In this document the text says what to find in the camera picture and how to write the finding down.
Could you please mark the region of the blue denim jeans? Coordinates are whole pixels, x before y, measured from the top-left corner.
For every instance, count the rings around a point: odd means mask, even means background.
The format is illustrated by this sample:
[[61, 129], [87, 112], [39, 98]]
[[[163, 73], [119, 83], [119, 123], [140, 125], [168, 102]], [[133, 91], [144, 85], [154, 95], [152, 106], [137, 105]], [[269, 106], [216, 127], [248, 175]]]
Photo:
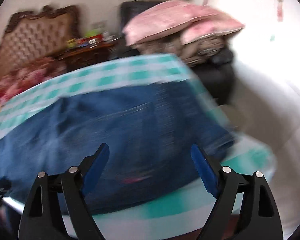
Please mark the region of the blue denim jeans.
[[85, 201], [94, 214], [122, 210], [198, 178], [196, 144], [217, 160], [232, 134], [204, 111], [186, 81], [61, 98], [0, 139], [0, 179], [25, 202], [36, 175], [59, 174], [105, 143], [109, 160]]

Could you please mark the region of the dark wooden nightstand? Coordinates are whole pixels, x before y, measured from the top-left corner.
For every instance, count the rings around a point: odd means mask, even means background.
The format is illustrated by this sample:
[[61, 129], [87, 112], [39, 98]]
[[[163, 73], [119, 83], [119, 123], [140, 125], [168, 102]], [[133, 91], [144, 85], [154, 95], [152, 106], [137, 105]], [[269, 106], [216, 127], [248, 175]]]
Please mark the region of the dark wooden nightstand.
[[65, 51], [59, 54], [56, 59], [65, 63], [67, 72], [72, 72], [108, 61], [115, 46], [115, 42], [100, 42], [94, 47], [87, 46]]

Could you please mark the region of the large pink floral pillow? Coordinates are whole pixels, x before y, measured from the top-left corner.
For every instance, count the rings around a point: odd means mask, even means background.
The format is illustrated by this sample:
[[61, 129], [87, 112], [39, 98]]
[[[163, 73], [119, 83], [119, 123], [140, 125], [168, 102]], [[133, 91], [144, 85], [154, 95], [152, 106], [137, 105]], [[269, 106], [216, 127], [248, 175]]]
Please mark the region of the large pink floral pillow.
[[209, 6], [182, 0], [155, 5], [133, 17], [123, 28], [127, 46], [157, 40], [177, 33], [196, 21], [215, 16]]

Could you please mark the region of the wall power socket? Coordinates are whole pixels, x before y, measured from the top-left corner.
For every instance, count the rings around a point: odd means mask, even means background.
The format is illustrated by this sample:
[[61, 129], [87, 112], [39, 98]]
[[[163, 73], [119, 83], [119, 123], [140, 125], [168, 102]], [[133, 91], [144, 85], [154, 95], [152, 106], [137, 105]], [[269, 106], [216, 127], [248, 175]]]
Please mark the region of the wall power socket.
[[107, 22], [106, 21], [95, 22], [91, 25], [91, 28], [95, 31], [99, 31], [103, 33], [107, 31]]

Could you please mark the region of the tufted leather carved headboard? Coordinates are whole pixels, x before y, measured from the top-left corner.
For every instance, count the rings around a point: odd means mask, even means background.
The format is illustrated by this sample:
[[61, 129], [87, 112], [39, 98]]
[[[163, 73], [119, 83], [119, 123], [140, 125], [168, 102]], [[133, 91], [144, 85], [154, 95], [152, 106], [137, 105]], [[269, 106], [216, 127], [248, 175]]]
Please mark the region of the tufted leather carved headboard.
[[13, 14], [0, 42], [0, 79], [36, 59], [59, 54], [69, 40], [79, 37], [79, 8], [75, 5], [59, 9], [46, 5], [38, 14]]

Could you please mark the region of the red box on nightstand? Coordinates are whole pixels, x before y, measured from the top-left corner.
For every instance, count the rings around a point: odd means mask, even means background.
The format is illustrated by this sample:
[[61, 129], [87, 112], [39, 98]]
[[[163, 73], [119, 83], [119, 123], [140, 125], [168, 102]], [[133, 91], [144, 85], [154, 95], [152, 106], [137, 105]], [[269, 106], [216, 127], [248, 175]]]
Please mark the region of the red box on nightstand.
[[78, 38], [76, 40], [76, 45], [79, 47], [86, 47], [86, 46], [93, 47], [102, 41], [103, 41], [102, 34], [98, 34], [95, 36]]

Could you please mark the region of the yellow green jar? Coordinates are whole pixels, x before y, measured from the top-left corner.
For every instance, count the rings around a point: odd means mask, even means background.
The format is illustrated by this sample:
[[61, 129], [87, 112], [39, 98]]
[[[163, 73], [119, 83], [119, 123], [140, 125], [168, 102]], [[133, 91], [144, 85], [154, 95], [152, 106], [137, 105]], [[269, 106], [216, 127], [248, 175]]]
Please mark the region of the yellow green jar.
[[73, 38], [67, 41], [67, 48], [75, 48], [77, 46], [77, 39]]

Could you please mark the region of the beige plaid blanket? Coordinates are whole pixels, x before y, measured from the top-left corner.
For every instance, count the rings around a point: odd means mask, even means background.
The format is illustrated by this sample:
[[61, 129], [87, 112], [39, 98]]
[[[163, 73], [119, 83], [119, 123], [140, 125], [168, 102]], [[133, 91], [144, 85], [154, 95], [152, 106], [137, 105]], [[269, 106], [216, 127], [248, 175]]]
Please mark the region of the beige plaid blanket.
[[175, 54], [189, 67], [206, 62], [224, 47], [223, 38], [215, 35], [182, 45], [179, 34], [132, 46], [141, 54]]

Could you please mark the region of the smaller pink floral pillow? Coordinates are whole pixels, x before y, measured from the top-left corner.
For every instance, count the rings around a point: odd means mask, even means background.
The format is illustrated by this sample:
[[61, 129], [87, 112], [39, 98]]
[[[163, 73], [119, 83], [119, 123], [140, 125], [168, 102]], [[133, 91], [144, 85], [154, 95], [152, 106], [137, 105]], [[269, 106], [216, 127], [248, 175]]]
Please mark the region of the smaller pink floral pillow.
[[245, 28], [245, 25], [228, 14], [220, 12], [191, 24], [180, 33], [180, 42], [186, 45], [211, 36], [225, 36], [236, 33]]

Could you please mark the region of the floral red pink bedding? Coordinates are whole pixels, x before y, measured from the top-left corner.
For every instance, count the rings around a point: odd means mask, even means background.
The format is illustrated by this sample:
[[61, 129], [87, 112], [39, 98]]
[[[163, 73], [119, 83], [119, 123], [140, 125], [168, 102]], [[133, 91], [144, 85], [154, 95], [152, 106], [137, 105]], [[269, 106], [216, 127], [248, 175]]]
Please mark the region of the floral red pink bedding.
[[10, 71], [0, 80], [0, 110], [14, 96], [54, 77], [66, 73], [66, 64], [42, 57]]

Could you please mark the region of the green bag on nightstand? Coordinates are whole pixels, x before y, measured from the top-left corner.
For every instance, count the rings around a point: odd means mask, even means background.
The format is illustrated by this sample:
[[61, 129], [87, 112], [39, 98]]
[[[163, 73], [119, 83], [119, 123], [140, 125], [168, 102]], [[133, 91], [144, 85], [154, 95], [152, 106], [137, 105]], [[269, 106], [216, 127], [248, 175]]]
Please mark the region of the green bag on nightstand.
[[101, 32], [98, 29], [91, 29], [91, 30], [85, 32], [84, 37], [90, 38], [90, 37], [94, 37], [97, 35], [101, 35]]

